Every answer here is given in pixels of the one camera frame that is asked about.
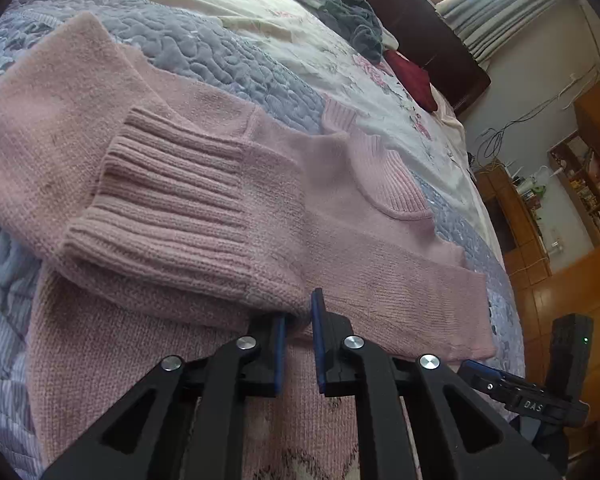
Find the gray curtain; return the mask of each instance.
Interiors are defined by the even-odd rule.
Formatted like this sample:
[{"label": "gray curtain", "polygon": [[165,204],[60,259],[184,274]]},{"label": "gray curtain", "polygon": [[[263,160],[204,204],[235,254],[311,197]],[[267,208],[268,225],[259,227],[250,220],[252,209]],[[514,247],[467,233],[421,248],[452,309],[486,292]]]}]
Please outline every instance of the gray curtain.
[{"label": "gray curtain", "polygon": [[559,0],[442,0],[436,10],[478,63]]}]

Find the metal bolt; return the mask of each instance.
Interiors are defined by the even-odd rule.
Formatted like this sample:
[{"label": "metal bolt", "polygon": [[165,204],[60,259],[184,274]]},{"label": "metal bolt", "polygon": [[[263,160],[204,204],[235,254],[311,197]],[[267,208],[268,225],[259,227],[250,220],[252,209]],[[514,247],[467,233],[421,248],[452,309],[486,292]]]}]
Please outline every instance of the metal bolt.
[{"label": "metal bolt", "polygon": [[236,340],[235,344],[240,350],[251,350],[256,346],[256,340],[250,335],[243,335]]},{"label": "metal bolt", "polygon": [[432,354],[423,355],[420,358],[420,366],[426,368],[427,370],[435,370],[440,366],[440,359]]},{"label": "metal bolt", "polygon": [[357,350],[358,348],[362,348],[365,345],[365,340],[357,335],[350,335],[349,337],[344,338],[344,346],[347,348],[351,348],[352,350]]},{"label": "metal bolt", "polygon": [[166,372],[173,372],[182,366],[182,359],[177,355],[170,355],[162,360],[160,366]]}]

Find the dark wooden headboard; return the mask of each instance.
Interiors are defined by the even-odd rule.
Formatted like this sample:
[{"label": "dark wooden headboard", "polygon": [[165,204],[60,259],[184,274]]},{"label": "dark wooden headboard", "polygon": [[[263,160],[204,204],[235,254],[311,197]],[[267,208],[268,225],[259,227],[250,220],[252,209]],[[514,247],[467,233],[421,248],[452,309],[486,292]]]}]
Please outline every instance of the dark wooden headboard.
[{"label": "dark wooden headboard", "polygon": [[431,82],[456,114],[466,110],[491,84],[429,0],[367,1],[400,43],[400,53],[429,72]]}]

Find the red pillow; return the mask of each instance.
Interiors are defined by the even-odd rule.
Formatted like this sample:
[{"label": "red pillow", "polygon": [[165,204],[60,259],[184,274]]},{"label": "red pillow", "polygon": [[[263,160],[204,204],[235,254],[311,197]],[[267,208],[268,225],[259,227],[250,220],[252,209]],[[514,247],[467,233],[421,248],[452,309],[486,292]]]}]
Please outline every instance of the red pillow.
[{"label": "red pillow", "polygon": [[438,111],[438,103],[431,94],[429,74],[395,50],[385,50],[384,58],[398,81],[421,108],[429,113]]}]

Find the quilted bedspread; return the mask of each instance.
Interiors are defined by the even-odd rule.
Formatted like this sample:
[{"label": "quilted bedspread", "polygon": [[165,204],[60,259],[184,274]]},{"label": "quilted bedspread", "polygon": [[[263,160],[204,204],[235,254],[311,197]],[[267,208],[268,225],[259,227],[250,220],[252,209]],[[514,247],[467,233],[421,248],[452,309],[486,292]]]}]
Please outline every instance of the quilted bedspread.
[{"label": "quilted bedspread", "polygon": [[[60,23],[82,10],[112,37],[139,47],[158,68],[251,100],[291,127],[320,132],[323,98],[280,63],[218,21],[146,0],[14,0],[0,19],[0,75]],[[504,270],[475,230],[419,179],[438,234],[465,248],[487,275],[497,355],[487,364],[523,374],[522,331]],[[24,377],[26,336],[40,262],[0,228],[0,450],[24,479],[42,472]]]}]

